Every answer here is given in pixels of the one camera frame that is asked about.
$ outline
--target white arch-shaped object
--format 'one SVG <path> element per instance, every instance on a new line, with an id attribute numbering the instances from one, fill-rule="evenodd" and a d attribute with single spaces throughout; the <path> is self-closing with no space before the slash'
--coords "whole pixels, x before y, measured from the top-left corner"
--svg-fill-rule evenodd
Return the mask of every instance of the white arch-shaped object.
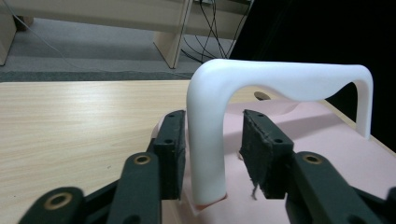
<path id="1" fill-rule="evenodd" d="M 362 65 L 211 60 L 195 72 L 187 93 L 192 198 L 211 204 L 226 195 L 223 118 L 232 95 L 259 86 L 295 101 L 326 99 L 353 82 L 356 130 L 370 137 L 373 79 Z"/>

